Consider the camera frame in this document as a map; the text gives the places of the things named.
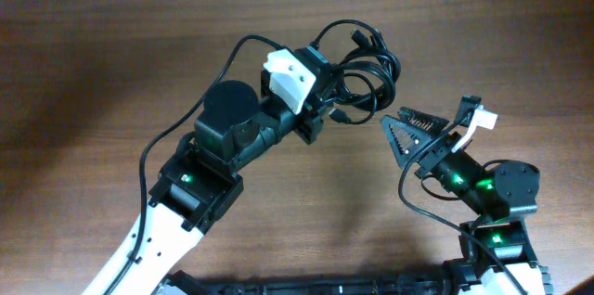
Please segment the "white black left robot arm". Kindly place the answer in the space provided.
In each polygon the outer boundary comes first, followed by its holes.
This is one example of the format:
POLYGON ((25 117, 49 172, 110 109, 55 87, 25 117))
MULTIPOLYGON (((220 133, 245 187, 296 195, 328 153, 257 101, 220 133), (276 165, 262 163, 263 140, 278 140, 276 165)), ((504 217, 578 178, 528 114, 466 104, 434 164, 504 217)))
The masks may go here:
POLYGON ((243 190, 239 170, 295 132, 308 144, 321 131, 336 87, 319 78, 300 113, 266 88, 229 80, 210 88, 192 132, 160 169, 156 185, 121 246, 85 289, 87 294, 150 294, 193 250, 243 190))

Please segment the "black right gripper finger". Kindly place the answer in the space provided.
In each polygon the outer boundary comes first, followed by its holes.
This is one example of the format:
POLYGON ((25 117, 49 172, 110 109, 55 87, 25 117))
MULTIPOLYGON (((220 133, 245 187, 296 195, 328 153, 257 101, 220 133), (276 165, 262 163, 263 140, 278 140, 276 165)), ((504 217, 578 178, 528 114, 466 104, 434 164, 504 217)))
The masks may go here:
POLYGON ((389 115, 381 118, 381 127, 388 138, 398 167, 404 169, 425 142, 425 133, 408 122, 389 115))
POLYGON ((439 135, 449 124, 449 120, 419 110, 401 107, 398 110, 401 121, 415 126, 430 135, 439 135))

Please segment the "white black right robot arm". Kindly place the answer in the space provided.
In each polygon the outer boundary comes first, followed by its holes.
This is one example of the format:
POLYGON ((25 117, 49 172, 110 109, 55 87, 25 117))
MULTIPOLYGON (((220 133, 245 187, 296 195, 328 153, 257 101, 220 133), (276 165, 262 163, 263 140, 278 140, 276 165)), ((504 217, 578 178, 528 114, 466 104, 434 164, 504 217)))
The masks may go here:
POLYGON ((477 128, 491 129, 497 115, 464 105, 456 119, 402 108, 381 126, 398 166, 421 182, 436 180, 441 200, 461 201, 476 215, 456 225, 462 258, 446 261, 443 294, 550 294, 548 269, 538 262, 525 226, 536 213, 540 171, 519 160, 479 163, 465 150, 477 128))

